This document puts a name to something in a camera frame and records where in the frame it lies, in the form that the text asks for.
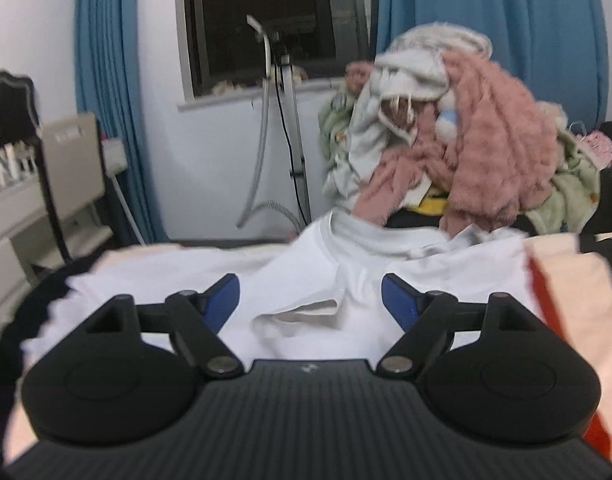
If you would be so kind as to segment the blue curtain right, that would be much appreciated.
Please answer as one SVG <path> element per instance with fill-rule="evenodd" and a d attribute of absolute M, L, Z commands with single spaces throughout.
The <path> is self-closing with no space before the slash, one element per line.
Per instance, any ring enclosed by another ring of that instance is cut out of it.
<path fill-rule="evenodd" d="M 492 40 L 492 58 L 573 122 L 606 120 L 609 52 L 601 0 L 373 0 L 376 52 L 414 26 L 461 25 Z"/>

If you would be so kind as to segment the striped fleece blanket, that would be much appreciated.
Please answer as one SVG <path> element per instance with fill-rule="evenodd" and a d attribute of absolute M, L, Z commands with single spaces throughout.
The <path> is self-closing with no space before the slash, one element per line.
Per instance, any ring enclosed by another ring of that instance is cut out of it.
<path fill-rule="evenodd" d="M 22 300 L 0 330 L 0 462 L 33 441 L 16 398 L 18 380 L 49 342 L 60 341 L 100 306 L 100 284 L 120 268 L 162 257 L 180 262 L 192 254 L 174 246 L 109 252 L 89 272 L 84 260 L 54 272 Z M 528 242 L 527 257 L 539 314 L 599 374 L 602 398 L 587 440 L 612 460 L 612 234 L 590 249 L 569 235 L 537 237 Z"/>

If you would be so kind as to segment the dark window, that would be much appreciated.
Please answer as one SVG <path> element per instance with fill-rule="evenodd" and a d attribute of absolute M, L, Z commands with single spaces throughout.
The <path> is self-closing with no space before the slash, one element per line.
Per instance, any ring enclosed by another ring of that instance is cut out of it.
<path fill-rule="evenodd" d="M 376 54 L 378 0 L 175 0 L 182 88 L 188 101 L 223 81 L 260 84 L 288 56 L 309 78 L 342 74 Z"/>

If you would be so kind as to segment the blue curtain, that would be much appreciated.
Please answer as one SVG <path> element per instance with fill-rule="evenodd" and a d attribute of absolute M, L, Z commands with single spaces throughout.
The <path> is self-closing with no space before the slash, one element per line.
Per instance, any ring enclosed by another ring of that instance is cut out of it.
<path fill-rule="evenodd" d="M 414 26 L 461 25 L 492 40 L 492 58 L 573 122 L 606 120 L 609 52 L 601 0 L 373 0 L 376 52 Z"/>
<path fill-rule="evenodd" d="M 148 243 L 166 240 L 146 147 L 138 52 L 138 0 L 75 0 L 77 109 L 124 144 L 123 192 Z"/>

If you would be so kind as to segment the pink fluffy garment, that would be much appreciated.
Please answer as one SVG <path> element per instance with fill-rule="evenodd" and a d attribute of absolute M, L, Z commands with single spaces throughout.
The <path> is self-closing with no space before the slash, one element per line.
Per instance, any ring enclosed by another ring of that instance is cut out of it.
<path fill-rule="evenodd" d="M 522 81 L 481 55 L 440 56 L 457 105 L 457 137 L 436 136 L 438 107 L 426 104 L 413 144 L 387 148 L 352 213 L 383 226 L 424 179 L 447 193 L 440 228 L 457 235 L 511 226 L 551 194 L 558 166 L 556 123 Z"/>

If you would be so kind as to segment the blue curtain left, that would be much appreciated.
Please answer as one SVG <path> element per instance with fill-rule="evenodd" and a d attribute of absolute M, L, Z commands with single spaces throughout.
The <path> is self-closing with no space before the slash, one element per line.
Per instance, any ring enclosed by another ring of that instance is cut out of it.
<path fill-rule="evenodd" d="M 75 0 L 77 109 L 124 144 L 123 192 L 148 243 L 166 240 L 146 147 L 138 52 L 138 0 Z"/>

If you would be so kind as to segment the white t-shirt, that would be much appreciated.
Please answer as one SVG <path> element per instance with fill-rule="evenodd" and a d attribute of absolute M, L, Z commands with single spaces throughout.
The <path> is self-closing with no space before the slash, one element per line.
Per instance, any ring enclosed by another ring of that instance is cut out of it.
<path fill-rule="evenodd" d="M 389 273 L 420 292 L 441 290 L 464 302 L 506 292 L 539 312 L 518 231 L 470 226 L 452 236 L 434 228 L 389 230 L 332 210 L 286 245 L 106 256 L 67 280 L 67 295 L 50 304 L 47 323 L 24 342 L 26 358 L 41 359 L 116 295 L 158 304 L 180 290 L 204 292 L 228 273 L 239 279 L 241 296 L 219 335 L 244 364 L 376 362 L 402 336 L 381 299 Z"/>

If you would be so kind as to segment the small pink garment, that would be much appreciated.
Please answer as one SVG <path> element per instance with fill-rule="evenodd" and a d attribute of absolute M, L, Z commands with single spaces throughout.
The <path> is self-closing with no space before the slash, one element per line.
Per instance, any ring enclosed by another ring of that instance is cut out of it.
<path fill-rule="evenodd" d="M 603 132 L 594 130 L 586 134 L 583 141 L 598 159 L 612 160 L 612 140 Z"/>

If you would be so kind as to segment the white tripod stand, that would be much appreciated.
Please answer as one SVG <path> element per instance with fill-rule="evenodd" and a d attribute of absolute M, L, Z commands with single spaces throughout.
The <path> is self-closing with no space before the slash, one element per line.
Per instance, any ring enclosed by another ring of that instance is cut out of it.
<path fill-rule="evenodd" d="M 289 220 L 294 230 L 299 233 L 312 221 L 312 211 L 310 210 L 306 159 L 296 98 L 294 65 L 278 32 L 269 35 L 262 23 L 251 14 L 246 16 L 246 24 L 254 30 L 257 40 L 264 47 L 264 76 L 262 79 L 262 111 L 260 112 L 253 177 L 236 227 L 239 230 L 243 229 L 256 214 L 270 210 L 278 212 Z M 266 200 L 266 202 L 257 200 L 267 148 L 271 96 L 274 96 L 277 104 L 281 131 L 288 149 L 289 178 L 294 192 L 296 214 L 273 200 Z"/>

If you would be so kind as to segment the beige chair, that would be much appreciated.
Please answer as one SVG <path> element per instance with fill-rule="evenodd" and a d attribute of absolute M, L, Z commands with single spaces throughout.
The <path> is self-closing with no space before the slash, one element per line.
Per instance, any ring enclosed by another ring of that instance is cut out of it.
<path fill-rule="evenodd" d="M 96 203 L 106 194 L 106 174 L 96 118 L 78 114 L 41 126 L 40 186 L 52 233 L 38 266 L 55 269 L 95 252 L 113 237 Z"/>

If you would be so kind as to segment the cream white garment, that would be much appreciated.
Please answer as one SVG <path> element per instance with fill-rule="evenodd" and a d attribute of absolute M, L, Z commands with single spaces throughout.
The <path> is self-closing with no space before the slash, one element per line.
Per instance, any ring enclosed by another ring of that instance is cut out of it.
<path fill-rule="evenodd" d="M 420 107 L 449 92 L 446 50 L 490 60 L 492 40 L 459 25 L 426 24 L 399 35 L 372 62 L 346 67 L 344 82 L 318 114 L 322 192 L 335 205 L 352 209 L 383 152 L 416 140 Z"/>

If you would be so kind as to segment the green patterned garment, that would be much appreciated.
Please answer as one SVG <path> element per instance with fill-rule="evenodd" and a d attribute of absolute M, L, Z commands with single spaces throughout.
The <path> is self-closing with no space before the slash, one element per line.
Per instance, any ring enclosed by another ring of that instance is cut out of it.
<path fill-rule="evenodd" d="M 460 126 L 455 93 L 428 103 L 419 115 L 412 145 L 387 148 L 366 184 L 345 183 L 345 159 L 329 171 L 323 191 L 355 217 L 386 226 L 399 210 L 435 219 L 450 235 L 468 226 L 492 232 L 526 219 L 539 235 L 580 232 L 597 210 L 600 171 L 594 156 L 565 128 L 566 115 L 556 103 L 536 102 L 538 125 L 556 135 L 547 157 L 556 169 L 539 205 L 510 188 L 510 164 L 484 162 L 474 150 L 483 141 Z"/>

